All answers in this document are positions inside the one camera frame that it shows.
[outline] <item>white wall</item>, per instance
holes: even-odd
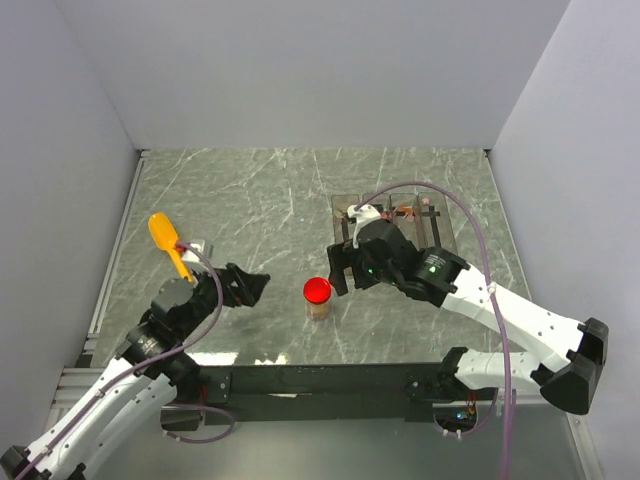
[[[79,353],[135,151],[52,0],[0,2],[0,69],[2,454]]]
[[[138,147],[492,147],[568,0],[56,0]]]
[[[638,478],[640,3],[573,0],[492,153],[535,299],[611,328],[589,423]]]

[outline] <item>small jar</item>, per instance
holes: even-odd
[[[302,289],[306,300],[307,318],[313,321],[326,320],[329,316],[331,284],[326,278],[313,277],[307,280]]]

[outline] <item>gray marble surface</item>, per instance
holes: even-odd
[[[107,362],[160,285],[176,276],[147,229],[157,211],[169,216],[182,239],[212,240],[215,265],[231,261],[272,277],[255,308],[225,309],[190,350],[203,364],[438,361],[453,346],[499,350],[498,336],[487,328],[383,285],[333,297],[323,322],[306,319],[302,286],[328,274],[331,196],[390,182],[429,181],[460,197],[482,228],[494,279],[528,295],[480,149],[153,150],[144,162],[94,366]],[[459,255],[481,266],[473,229],[455,205],[448,206]]]

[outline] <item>metal frame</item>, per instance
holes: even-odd
[[[107,265],[107,271],[105,272],[102,286],[100,287],[100,293],[98,294],[98,300],[96,302],[96,308],[93,311],[93,317],[89,326],[89,335],[100,333],[102,328],[102,319],[104,317],[104,310],[107,306],[107,299],[111,294],[111,288],[113,287],[113,278],[115,274],[116,265],[120,259],[120,253],[122,251],[122,239],[124,238],[124,231],[129,221],[129,214],[131,213],[131,205],[138,192],[140,185],[140,177],[142,169],[145,165],[146,157],[149,155],[148,150],[140,152],[140,160],[136,167],[135,174],[133,175],[133,181],[131,182],[131,188],[129,189],[129,195],[127,196],[127,202],[124,205],[124,212],[122,214],[122,220],[120,220],[120,226],[118,227],[118,234],[116,235],[115,245],[111,251],[111,257],[109,258],[109,264]]]

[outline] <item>cable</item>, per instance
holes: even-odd
[[[179,435],[176,435],[173,432],[169,432],[165,430],[165,435],[167,435],[168,437],[171,437],[179,442],[183,442],[183,443],[195,443],[195,444],[203,444],[203,443],[212,443],[215,442],[217,440],[222,440],[224,437],[227,437],[231,434],[231,432],[233,431],[233,427],[236,424],[236,419],[235,417],[231,414],[231,412],[227,412],[226,410],[222,410],[220,408],[215,408],[215,407],[209,407],[207,405],[184,405],[181,403],[172,403],[171,404],[172,407],[178,407],[178,408],[182,408],[182,409],[186,409],[186,410],[204,410],[207,412],[212,412],[212,413],[218,413],[220,415],[224,415],[225,417],[227,417],[229,419],[229,427],[227,427],[227,429],[222,432],[219,435],[216,435],[214,437],[211,438],[204,438],[204,439],[196,439],[196,438],[184,438],[181,437]]]
[[[434,185],[428,182],[421,181],[407,181],[407,182],[398,182],[393,183],[391,185],[387,185],[384,188],[381,188],[374,194],[372,194],[369,198],[363,200],[358,205],[356,205],[356,210],[362,208],[366,203],[371,202],[374,198],[382,195],[383,193],[388,192],[389,190],[393,190],[399,187],[425,187],[435,190],[437,192],[442,193],[444,196],[448,197],[452,200],[462,212],[469,219],[469,223],[473,227],[473,230],[476,233],[476,237],[478,239],[478,245],[480,246],[480,256],[482,257],[482,265],[483,265],[483,273],[484,280],[487,284],[487,287],[491,285],[491,271],[489,270],[489,256],[487,254],[487,246],[484,242],[484,238],[482,236],[482,232],[480,231],[480,226],[476,219],[471,214],[471,211],[467,208],[467,206],[462,203],[462,201],[456,197],[450,191],[439,187],[438,185]],[[498,321],[498,330],[500,331],[500,339],[502,341],[502,352],[504,354],[504,389],[505,389],[505,412],[504,412],[504,428],[502,432],[502,465],[500,468],[500,478],[501,480],[507,480],[509,478],[509,464],[511,463],[511,420],[512,420],[512,391],[511,391],[511,359],[509,357],[509,339],[507,337],[507,329],[504,324],[504,318],[502,316],[502,312],[500,311],[500,307],[498,306],[498,300],[495,296],[495,291],[490,291],[491,305],[493,306],[493,311],[496,316],[496,320]],[[467,433],[471,433],[473,430],[477,429],[478,426],[474,427]]]
[[[107,392],[113,388],[114,385],[116,385],[120,380],[122,380],[123,378],[131,375],[134,372],[137,372],[139,370],[142,370],[143,368],[148,367],[149,365],[152,365],[156,362],[159,362],[161,360],[164,360],[166,358],[169,358],[173,355],[176,355],[180,352],[185,351],[187,348],[192,347],[193,345],[195,345],[196,343],[198,343],[200,340],[202,340],[206,335],[209,334],[209,332],[211,331],[211,329],[215,326],[215,324],[218,322],[218,319],[220,318],[220,314],[222,313],[222,301],[223,301],[223,297],[222,297],[222,283],[220,283],[220,278],[218,277],[218,274],[215,271],[215,268],[213,267],[213,265],[211,265],[211,262],[209,261],[209,259],[207,257],[205,257],[204,255],[202,255],[196,248],[192,247],[191,244],[186,243],[186,242],[178,242],[176,243],[177,247],[182,247],[185,248],[187,250],[189,250],[191,253],[193,253],[196,257],[198,257],[198,259],[205,265],[205,267],[207,267],[207,270],[209,271],[209,274],[211,275],[211,278],[213,278],[214,283],[216,284],[216,292],[218,294],[218,305],[216,306],[215,311],[213,312],[213,318],[211,319],[211,322],[209,322],[209,325],[207,325],[207,328],[204,329],[204,331],[198,335],[196,338],[194,338],[193,340],[191,340],[190,342],[187,342],[183,345],[180,345],[179,347],[174,348],[173,350],[169,350],[168,352],[164,352],[156,357],[152,357],[149,358],[143,362],[137,363],[136,365],[132,366],[131,368],[125,370],[124,372],[122,372],[121,374],[115,376],[112,380],[108,381],[102,388],[100,388],[98,390],[98,393],[101,396],[94,396],[91,399],[89,399],[89,401],[80,409],[80,411],[76,414],[75,417],[73,417],[73,419],[62,429],[60,430],[60,432],[53,437],[53,439],[51,440],[51,442],[49,442],[45,448],[45,451],[39,453],[38,455],[36,455],[36,457],[33,459],[33,461],[31,461],[19,474],[18,476],[15,478],[15,480],[24,480],[24,478],[27,476],[27,474],[36,467],[36,465],[38,463],[40,463],[44,457],[46,457],[52,450],[53,448],[60,443],[60,441],[67,436],[67,434],[73,430],[73,428],[80,422],[80,420],[82,420],[84,418],[84,416],[107,394]]]

